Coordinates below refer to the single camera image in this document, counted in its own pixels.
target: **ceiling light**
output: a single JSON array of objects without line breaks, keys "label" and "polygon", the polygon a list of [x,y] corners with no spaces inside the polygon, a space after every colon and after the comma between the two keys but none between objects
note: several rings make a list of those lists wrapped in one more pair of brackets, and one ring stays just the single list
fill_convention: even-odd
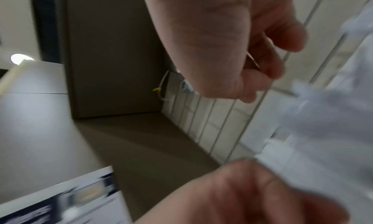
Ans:
[{"label": "ceiling light", "polygon": [[34,60],[33,58],[29,57],[29,56],[26,56],[24,54],[13,54],[11,57],[10,57],[10,60],[16,64],[16,65],[20,65],[22,63],[22,61],[24,60]]}]

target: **tiled wall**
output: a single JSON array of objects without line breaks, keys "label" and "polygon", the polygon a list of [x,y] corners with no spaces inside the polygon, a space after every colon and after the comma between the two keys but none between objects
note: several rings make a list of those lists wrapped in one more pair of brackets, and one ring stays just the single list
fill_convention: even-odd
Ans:
[{"label": "tiled wall", "polygon": [[267,138],[285,140],[287,134],[276,124],[279,103],[292,97],[294,80],[318,87],[330,83],[364,39],[342,36],[339,29],[367,1],[295,0],[297,17],[308,29],[309,42],[300,53],[279,50],[287,72],[270,91],[261,93],[253,104],[207,99],[182,91],[182,76],[172,73],[163,113],[220,164],[252,157],[261,152]]}]

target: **beige wall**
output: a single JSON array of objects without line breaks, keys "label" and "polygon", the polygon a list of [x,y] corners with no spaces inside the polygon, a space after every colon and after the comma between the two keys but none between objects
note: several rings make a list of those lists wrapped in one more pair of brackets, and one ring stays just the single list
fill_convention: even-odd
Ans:
[{"label": "beige wall", "polygon": [[30,0],[0,0],[0,41],[0,69],[14,53],[40,58]]},{"label": "beige wall", "polygon": [[364,38],[342,37],[341,25],[358,14],[368,0],[295,0],[298,19],[309,32],[304,51],[286,54],[287,72],[253,104],[206,99],[179,90],[180,76],[172,74],[164,114],[220,164],[260,153],[267,138],[285,140],[276,124],[279,104],[291,96],[294,80],[326,87]]}]

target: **gray countertop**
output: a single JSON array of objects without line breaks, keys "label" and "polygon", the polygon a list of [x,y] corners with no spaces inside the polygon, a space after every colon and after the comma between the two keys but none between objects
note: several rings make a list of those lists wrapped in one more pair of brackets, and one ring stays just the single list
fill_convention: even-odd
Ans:
[{"label": "gray countertop", "polygon": [[0,203],[112,165],[136,220],[217,164],[160,113],[73,121],[63,66],[34,62],[0,99]]}]

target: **human skin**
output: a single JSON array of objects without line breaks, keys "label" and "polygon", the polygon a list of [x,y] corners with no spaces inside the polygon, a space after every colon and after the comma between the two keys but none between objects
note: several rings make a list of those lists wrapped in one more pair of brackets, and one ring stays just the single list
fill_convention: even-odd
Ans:
[{"label": "human skin", "polygon": [[135,224],[347,224],[332,201],[288,187],[254,161],[193,180]]},{"label": "human skin", "polygon": [[173,63],[205,97],[253,102],[284,74],[268,38],[291,52],[307,41],[293,0],[145,1]]}]

